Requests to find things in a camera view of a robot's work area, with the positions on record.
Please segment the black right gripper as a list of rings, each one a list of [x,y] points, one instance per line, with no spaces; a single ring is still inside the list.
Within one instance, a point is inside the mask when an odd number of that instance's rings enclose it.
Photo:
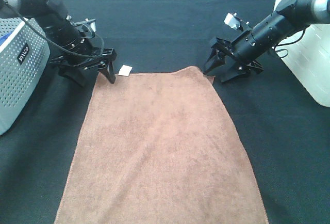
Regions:
[[[251,71],[254,71],[257,74],[263,72],[263,66],[255,59],[245,60],[239,56],[230,41],[213,37],[209,43],[212,51],[204,64],[204,74],[207,74],[213,69],[226,64],[226,56],[230,57],[235,63],[220,76],[221,83],[231,81],[235,78],[248,77],[251,74]]]

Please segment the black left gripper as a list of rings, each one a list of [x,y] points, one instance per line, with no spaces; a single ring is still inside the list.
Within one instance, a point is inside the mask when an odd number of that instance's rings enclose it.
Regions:
[[[48,62],[52,66],[58,66],[58,75],[70,79],[77,85],[84,87],[86,78],[78,70],[84,70],[97,67],[99,73],[103,74],[111,84],[116,81],[116,76],[113,71],[113,62],[116,59],[114,49],[103,49],[92,47],[91,55],[78,53],[63,53],[62,55],[50,59]]]

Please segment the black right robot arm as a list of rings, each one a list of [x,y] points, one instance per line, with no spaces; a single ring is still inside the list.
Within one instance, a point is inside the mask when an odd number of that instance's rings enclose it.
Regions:
[[[328,24],[329,0],[281,0],[275,10],[254,27],[233,13],[227,14],[224,23],[241,34],[233,41],[212,38],[212,52],[204,66],[204,73],[209,73],[230,57],[234,64],[220,75],[223,83],[249,76],[252,71],[261,73],[263,67],[257,61],[260,55],[312,24]]]

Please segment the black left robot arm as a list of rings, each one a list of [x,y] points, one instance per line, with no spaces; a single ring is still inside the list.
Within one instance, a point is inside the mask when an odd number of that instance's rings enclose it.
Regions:
[[[20,18],[35,34],[53,45],[61,54],[49,60],[58,67],[58,74],[80,86],[86,79],[80,69],[96,67],[110,83],[116,81],[114,49],[94,47],[97,37],[95,19],[74,22],[63,0],[1,0],[1,18]]]

